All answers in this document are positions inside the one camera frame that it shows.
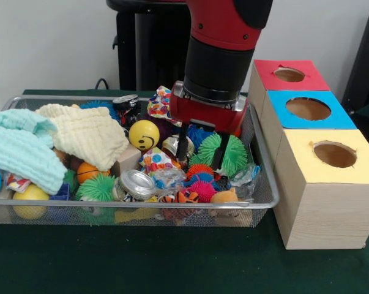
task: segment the metal basket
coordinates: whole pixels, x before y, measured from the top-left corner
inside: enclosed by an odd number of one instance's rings
[[[48,103],[82,104],[90,100],[112,101],[112,97],[20,96],[9,100],[3,110],[36,110]],[[146,109],[147,99],[143,101]],[[277,185],[269,161],[255,109],[250,105],[242,124],[242,137],[248,152],[261,166],[252,202],[226,204],[181,204],[145,202],[79,202],[12,200],[0,193],[0,224],[41,225],[179,225],[187,227],[256,227],[268,208],[279,201]],[[40,216],[35,219],[19,215]]]

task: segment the cream towel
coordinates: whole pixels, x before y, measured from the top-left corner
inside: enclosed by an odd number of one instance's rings
[[[50,118],[56,149],[77,156],[104,172],[109,170],[129,141],[123,128],[106,107],[79,109],[59,104],[44,105],[36,112]]]

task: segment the stacked boxes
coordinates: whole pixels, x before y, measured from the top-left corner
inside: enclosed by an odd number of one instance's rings
[[[249,93],[274,164],[286,248],[363,248],[369,144],[313,63],[256,60]]]

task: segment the white wall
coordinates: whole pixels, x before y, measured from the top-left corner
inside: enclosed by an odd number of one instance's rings
[[[274,0],[254,58],[312,59],[341,98],[368,14],[369,0]],[[26,88],[117,88],[115,16],[105,0],[0,1],[0,108]]]
[[[368,16],[369,0],[274,0],[254,58],[311,59],[342,99]]]
[[[105,0],[0,0],[0,108],[24,89],[119,87]]]

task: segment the green table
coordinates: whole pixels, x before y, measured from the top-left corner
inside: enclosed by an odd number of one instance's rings
[[[44,292],[369,293],[369,240],[286,251],[272,211],[256,229],[0,225],[0,293]]]

